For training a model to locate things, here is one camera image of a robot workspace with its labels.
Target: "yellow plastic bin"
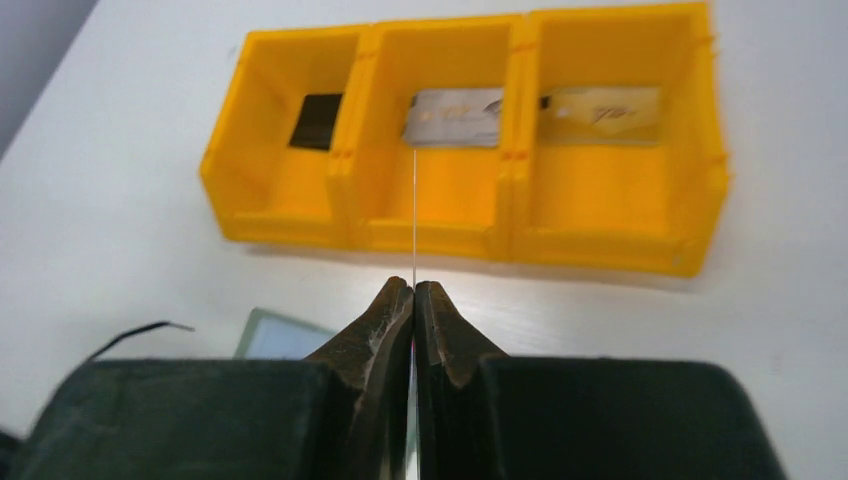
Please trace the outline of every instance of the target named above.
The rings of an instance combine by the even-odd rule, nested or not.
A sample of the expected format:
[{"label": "yellow plastic bin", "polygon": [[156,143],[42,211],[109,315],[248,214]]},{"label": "yellow plastic bin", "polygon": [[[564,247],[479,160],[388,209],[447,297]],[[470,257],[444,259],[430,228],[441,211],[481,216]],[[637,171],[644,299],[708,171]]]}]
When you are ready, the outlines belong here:
[{"label": "yellow plastic bin", "polygon": [[[251,32],[200,174],[227,238],[348,245],[327,179],[353,112],[366,26]],[[306,95],[343,93],[329,151],[293,147]]]},{"label": "yellow plastic bin", "polygon": [[[704,3],[529,15],[514,170],[522,262],[692,276],[728,188]],[[658,87],[653,145],[540,135],[540,98],[570,87]]]},{"label": "yellow plastic bin", "polygon": [[411,251],[413,150],[402,138],[422,89],[503,87],[496,148],[417,149],[417,250],[508,254],[510,161],[521,68],[520,15],[400,21],[374,27],[350,147],[334,174],[355,247]]}]

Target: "gold card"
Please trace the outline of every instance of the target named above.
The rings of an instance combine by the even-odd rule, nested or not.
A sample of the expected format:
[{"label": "gold card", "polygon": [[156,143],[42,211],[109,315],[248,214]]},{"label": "gold card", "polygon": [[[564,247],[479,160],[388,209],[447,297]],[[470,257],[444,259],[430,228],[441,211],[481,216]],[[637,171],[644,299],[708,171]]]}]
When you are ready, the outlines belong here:
[{"label": "gold card", "polygon": [[658,87],[558,88],[539,108],[539,140],[553,143],[656,144]]}]

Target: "gray wall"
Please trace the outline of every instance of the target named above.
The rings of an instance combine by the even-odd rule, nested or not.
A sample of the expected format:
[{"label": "gray wall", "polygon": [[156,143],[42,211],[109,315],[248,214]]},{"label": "gray wall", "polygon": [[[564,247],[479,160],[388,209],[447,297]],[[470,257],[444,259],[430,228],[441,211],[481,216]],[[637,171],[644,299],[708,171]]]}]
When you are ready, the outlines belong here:
[{"label": "gray wall", "polygon": [[97,0],[0,0],[0,159]]}]

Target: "black cable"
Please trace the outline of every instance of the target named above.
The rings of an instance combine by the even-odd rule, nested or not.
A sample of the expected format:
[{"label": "black cable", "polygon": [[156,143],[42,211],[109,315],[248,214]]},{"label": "black cable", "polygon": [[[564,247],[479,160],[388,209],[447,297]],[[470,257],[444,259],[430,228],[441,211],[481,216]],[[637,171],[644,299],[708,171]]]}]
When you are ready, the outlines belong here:
[{"label": "black cable", "polygon": [[194,328],[192,328],[192,327],[189,327],[189,326],[186,326],[186,325],[181,325],[179,323],[169,322],[167,320],[163,320],[161,322],[151,323],[150,325],[144,325],[143,327],[138,327],[138,328],[134,328],[132,330],[127,330],[126,332],[118,335],[117,337],[113,338],[112,341],[110,341],[109,343],[107,343],[106,345],[101,347],[100,350],[97,350],[96,352],[89,355],[88,358],[85,359],[85,361],[90,362],[90,361],[94,360],[95,358],[99,357],[100,355],[105,353],[110,348],[121,343],[121,341],[124,340],[125,338],[129,338],[129,337],[138,335],[139,333],[145,333],[145,332],[149,332],[151,330],[156,330],[156,329],[162,328],[162,327],[174,327],[174,328],[178,328],[180,330],[185,330],[187,332],[193,332],[194,331]]}]

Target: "thin wire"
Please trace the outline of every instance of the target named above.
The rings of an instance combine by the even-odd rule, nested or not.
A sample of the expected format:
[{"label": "thin wire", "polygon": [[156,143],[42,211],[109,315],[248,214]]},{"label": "thin wire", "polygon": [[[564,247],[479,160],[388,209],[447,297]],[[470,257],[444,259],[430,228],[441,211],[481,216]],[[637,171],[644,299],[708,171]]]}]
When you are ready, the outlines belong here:
[{"label": "thin wire", "polygon": [[117,337],[113,338],[112,341],[110,341],[109,343],[107,343],[106,345],[101,347],[100,350],[89,355],[88,358],[85,359],[85,361],[90,362],[90,361],[94,360],[95,358],[99,357],[100,355],[105,353],[110,348],[119,344],[121,342],[121,340],[124,340],[126,338],[138,335],[139,333],[149,332],[150,330],[156,330],[157,328],[162,328],[162,327],[174,327],[174,328],[178,328],[180,330],[185,330],[187,332],[193,332],[194,331],[194,328],[192,328],[192,327],[189,327],[189,326],[186,326],[186,325],[181,325],[179,323],[169,322],[169,321],[161,321],[161,322],[151,323],[150,325],[145,325],[143,327],[138,327],[138,328],[134,328],[132,330],[127,330],[126,332],[118,335]]},{"label": "thin wire", "polygon": [[412,150],[412,288],[415,288],[415,270],[418,250],[418,150]]}]

